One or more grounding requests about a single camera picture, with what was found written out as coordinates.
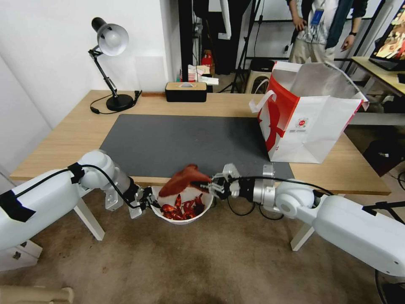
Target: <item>hand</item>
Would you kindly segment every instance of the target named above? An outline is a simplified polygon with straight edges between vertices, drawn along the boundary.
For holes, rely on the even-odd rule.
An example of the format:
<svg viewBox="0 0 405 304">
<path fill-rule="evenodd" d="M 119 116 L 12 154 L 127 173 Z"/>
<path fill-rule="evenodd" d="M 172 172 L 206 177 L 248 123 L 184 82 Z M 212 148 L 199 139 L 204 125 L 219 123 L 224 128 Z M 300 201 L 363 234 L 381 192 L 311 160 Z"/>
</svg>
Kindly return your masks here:
<svg viewBox="0 0 405 304">
<path fill-rule="evenodd" d="M 304 29 L 304 27 L 307 25 L 307 22 L 300 18 L 300 17 L 293 17 L 292 18 L 292 23 L 294 23 L 295 29 L 299 32 Z"/>
<path fill-rule="evenodd" d="M 340 47 L 342 49 L 342 52 L 351 48 L 351 46 L 353 45 L 354 42 L 354 36 L 353 35 L 349 35 L 346 37 L 345 42 L 343 42 L 342 46 Z"/>
</svg>

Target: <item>computer screen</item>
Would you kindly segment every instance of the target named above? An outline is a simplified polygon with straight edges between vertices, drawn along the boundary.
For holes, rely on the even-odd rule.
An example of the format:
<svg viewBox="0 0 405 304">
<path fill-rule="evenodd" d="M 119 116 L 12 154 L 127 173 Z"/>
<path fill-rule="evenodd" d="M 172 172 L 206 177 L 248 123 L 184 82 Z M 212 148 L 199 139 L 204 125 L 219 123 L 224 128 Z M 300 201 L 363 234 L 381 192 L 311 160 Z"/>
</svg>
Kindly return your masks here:
<svg viewBox="0 0 405 304">
<path fill-rule="evenodd" d="M 405 60 L 405 1 L 372 54 L 373 58 Z"/>
</svg>

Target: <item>white bowl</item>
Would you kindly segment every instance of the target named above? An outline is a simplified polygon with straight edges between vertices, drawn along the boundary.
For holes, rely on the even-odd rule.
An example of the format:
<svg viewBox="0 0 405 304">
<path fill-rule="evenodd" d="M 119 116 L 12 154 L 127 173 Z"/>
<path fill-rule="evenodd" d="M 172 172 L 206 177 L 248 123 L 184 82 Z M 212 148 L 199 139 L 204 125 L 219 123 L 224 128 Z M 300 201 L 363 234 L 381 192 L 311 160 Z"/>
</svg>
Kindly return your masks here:
<svg viewBox="0 0 405 304">
<path fill-rule="evenodd" d="M 160 191 L 161 188 L 162 187 L 158 187 L 158 186 L 153 186 L 152 187 L 153 195 L 157 199 L 157 202 L 159 203 L 159 205 L 163 206 L 164 204 L 168 204 L 168 205 L 174 206 L 177 194 L 161 198 L 161 197 L 159 197 L 159 191 Z M 195 197 L 199 196 L 200 194 L 201 194 L 201 191 L 198 190 L 198 189 L 186 188 L 182 193 L 180 193 L 181 202 L 190 201 L 192 199 L 195 199 Z M 171 220 L 171 219 L 168 219 L 168 218 L 163 216 L 163 214 L 161 213 L 159 208 L 156 208 L 156 207 L 153 207 L 153 206 L 151 206 L 151 207 L 152 207 L 153 212 L 158 217 L 164 219 L 165 221 L 168 221 L 169 223 L 172 223 L 172 224 L 175 224 L 175 225 L 186 225 L 186 224 L 194 222 L 196 219 L 202 217 L 204 215 L 204 213 L 206 213 L 207 210 L 211 207 L 213 198 L 214 197 L 213 197 L 212 194 L 203 193 L 203 195 L 201 197 L 201 201 L 204 204 L 204 211 L 201 214 L 197 215 L 196 217 L 193 217 L 193 218 L 188 219 L 188 220 Z"/>
</svg>

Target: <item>black mat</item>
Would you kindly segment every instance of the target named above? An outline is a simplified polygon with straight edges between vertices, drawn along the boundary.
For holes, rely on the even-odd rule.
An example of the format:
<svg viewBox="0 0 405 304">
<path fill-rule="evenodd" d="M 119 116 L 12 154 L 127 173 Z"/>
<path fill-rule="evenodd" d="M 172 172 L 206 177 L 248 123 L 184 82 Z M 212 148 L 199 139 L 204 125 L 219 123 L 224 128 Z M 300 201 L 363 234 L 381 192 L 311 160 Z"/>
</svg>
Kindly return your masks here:
<svg viewBox="0 0 405 304">
<path fill-rule="evenodd" d="M 171 177 L 190 163 L 207 175 L 227 163 L 262 175 L 270 163 L 258 121 L 248 117 L 122 114 L 100 148 L 130 176 Z M 277 177 L 294 177 L 288 163 L 274 165 Z"/>
</svg>

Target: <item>monitor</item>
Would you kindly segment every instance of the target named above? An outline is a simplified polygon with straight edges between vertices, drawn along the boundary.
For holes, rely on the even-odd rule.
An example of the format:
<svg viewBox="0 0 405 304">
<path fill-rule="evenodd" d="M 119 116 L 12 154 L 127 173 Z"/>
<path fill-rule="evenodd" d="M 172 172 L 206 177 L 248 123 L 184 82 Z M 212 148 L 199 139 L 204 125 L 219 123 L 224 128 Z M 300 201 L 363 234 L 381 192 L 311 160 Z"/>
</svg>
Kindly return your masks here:
<svg viewBox="0 0 405 304">
<path fill-rule="evenodd" d="M 405 1 L 376 43 L 370 61 L 386 70 L 405 70 Z"/>
</svg>

